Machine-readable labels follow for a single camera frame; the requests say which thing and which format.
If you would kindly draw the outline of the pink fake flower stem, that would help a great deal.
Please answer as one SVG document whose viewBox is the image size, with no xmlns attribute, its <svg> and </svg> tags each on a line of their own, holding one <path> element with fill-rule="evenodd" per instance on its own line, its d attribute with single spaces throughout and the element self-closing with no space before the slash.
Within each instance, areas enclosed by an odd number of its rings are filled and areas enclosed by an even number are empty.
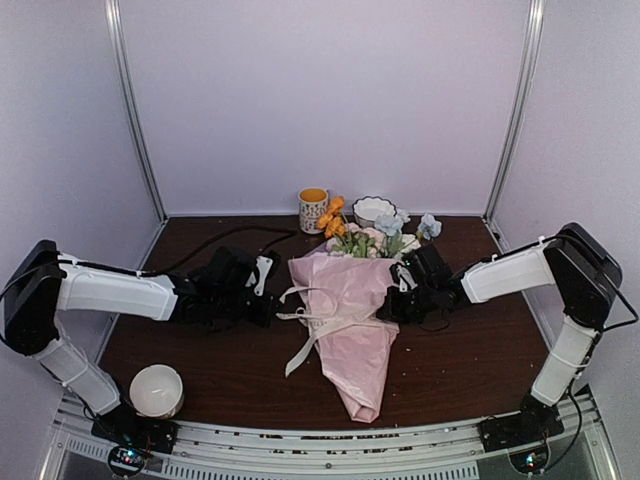
<svg viewBox="0 0 640 480">
<path fill-rule="evenodd" d="M 387 236 L 375 228 L 361 228 L 355 223 L 342 225 L 329 238 L 326 251 L 331 256 L 353 258 L 389 258 Z"/>
</svg>

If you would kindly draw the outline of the pink purple wrapping paper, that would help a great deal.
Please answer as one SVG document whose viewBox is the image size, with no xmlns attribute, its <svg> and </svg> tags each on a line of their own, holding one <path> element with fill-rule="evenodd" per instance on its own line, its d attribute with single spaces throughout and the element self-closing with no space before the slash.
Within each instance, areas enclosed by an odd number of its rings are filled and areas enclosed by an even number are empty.
<svg viewBox="0 0 640 480">
<path fill-rule="evenodd" d="M 336 388 L 351 420 L 372 423 L 380 415 L 391 347 L 399 334 L 395 323 L 376 318 L 387 288 L 393 285 L 385 258 L 353 258 L 314 253 L 288 262 L 291 287 L 322 287 L 344 307 L 359 310 L 356 323 L 319 339 L 315 350 L 321 371 Z M 313 313 L 326 312 L 329 301 L 313 295 Z"/>
</svg>

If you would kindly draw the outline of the beige ribbon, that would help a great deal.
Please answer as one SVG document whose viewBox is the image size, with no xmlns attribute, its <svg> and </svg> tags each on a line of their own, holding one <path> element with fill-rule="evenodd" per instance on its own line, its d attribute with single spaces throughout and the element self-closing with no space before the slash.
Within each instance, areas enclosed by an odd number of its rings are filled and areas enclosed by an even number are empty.
<svg viewBox="0 0 640 480">
<path fill-rule="evenodd" d="M 326 312 L 312 312 L 311 300 L 313 295 L 310 294 L 310 292 L 314 291 L 319 291 L 320 295 L 329 301 L 329 309 Z M 284 303 L 285 300 L 293 294 L 299 294 L 305 306 L 298 307 L 294 313 L 277 313 L 276 317 L 280 320 L 299 321 L 307 328 L 308 338 L 300 350 L 286 364 L 285 377 L 289 377 L 306 361 L 315 343 L 319 339 L 355 324 L 356 317 L 360 314 L 359 310 L 344 307 L 337 295 L 330 289 L 322 287 L 290 287 L 281 295 L 279 301 Z"/>
</svg>

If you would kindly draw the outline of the orange fake flower stem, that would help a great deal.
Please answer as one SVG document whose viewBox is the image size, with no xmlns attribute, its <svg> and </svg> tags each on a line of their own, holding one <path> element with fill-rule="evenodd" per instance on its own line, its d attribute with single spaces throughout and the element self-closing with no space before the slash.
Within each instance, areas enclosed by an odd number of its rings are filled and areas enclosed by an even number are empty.
<svg viewBox="0 0 640 480">
<path fill-rule="evenodd" d="M 320 216 L 316 226 L 324 233 L 326 239 L 343 237 L 347 233 L 347 221 L 343 215 L 345 199 L 336 196 L 331 199 L 327 211 Z"/>
</svg>

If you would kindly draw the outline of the patterned mug with orange inside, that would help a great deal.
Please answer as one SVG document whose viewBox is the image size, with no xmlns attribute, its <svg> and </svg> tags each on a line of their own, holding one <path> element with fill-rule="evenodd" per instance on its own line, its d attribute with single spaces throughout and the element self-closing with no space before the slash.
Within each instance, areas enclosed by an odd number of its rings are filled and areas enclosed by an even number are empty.
<svg viewBox="0 0 640 480">
<path fill-rule="evenodd" d="M 318 234 L 318 220 L 327 213 L 329 193 L 321 188 L 306 188 L 299 192 L 298 200 L 300 229 L 306 234 Z"/>
</svg>

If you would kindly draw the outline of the light blue fake flower stem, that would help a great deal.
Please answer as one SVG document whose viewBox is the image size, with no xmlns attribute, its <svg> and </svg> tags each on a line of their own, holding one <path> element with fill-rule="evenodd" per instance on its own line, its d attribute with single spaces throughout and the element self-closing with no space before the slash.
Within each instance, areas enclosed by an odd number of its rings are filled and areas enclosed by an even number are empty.
<svg viewBox="0 0 640 480">
<path fill-rule="evenodd" d="M 402 231 L 405 224 L 410 221 L 409 214 L 404 210 L 398 210 L 395 214 L 382 214 L 374 220 L 374 228 L 388 237 L 392 237 Z M 442 222 L 434 215 L 425 213 L 421 216 L 416 227 L 416 237 L 423 240 L 437 238 L 442 232 Z"/>
</svg>

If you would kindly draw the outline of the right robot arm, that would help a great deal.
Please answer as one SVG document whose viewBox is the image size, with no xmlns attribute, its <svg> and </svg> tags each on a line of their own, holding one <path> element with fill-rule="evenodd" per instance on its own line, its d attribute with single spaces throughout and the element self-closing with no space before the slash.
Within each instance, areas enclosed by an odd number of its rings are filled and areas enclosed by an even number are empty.
<svg viewBox="0 0 640 480">
<path fill-rule="evenodd" d="M 580 356 L 570 326 L 611 347 L 605 320 L 621 270 L 582 227 L 453 273 L 432 246 L 404 262 L 415 287 L 393 289 L 382 317 L 398 324 L 409 356 L 391 371 L 378 428 L 518 413 L 512 430 L 535 440 L 551 424 L 540 396 L 573 383 Z"/>
</svg>

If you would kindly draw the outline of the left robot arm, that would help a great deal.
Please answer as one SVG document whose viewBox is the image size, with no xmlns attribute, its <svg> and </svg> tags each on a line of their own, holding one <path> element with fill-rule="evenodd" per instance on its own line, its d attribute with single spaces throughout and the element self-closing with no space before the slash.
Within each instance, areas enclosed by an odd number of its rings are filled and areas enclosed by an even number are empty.
<svg viewBox="0 0 640 480">
<path fill-rule="evenodd" d="M 87 359 L 56 322 L 63 311 L 95 311 L 156 322 L 201 324 L 217 320 L 269 326 L 279 301 L 267 290 L 280 255 L 271 244 L 253 255 L 219 246 L 210 260 L 186 274 L 175 264 L 155 271 L 129 270 L 62 253 L 52 240 L 38 241 L 1 292 L 2 342 L 35 359 L 78 396 L 123 444 L 137 442 L 144 424 L 126 406 L 115 380 Z"/>
</svg>

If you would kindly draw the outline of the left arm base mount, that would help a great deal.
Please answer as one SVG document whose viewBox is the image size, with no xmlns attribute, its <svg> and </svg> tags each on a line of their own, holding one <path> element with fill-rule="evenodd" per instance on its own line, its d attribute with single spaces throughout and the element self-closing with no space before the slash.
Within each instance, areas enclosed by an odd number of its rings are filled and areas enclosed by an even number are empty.
<svg viewBox="0 0 640 480">
<path fill-rule="evenodd" d="M 137 415 L 131 422 L 96 416 L 91 434 L 114 443 L 107 454 L 107 466 L 116 476 L 129 478 L 141 473 L 155 454 L 173 452 L 178 425 Z"/>
</svg>

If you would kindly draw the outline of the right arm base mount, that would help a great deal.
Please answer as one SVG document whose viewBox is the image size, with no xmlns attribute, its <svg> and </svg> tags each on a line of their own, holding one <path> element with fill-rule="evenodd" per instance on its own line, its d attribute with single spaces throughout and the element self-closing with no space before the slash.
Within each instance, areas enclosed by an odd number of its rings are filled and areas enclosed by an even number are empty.
<svg viewBox="0 0 640 480">
<path fill-rule="evenodd" d="M 551 437 L 565 431 L 558 418 L 539 423 L 524 414 L 488 417 L 478 424 L 486 453 L 506 450 L 513 469 L 521 474 L 542 474 L 551 464 Z"/>
</svg>

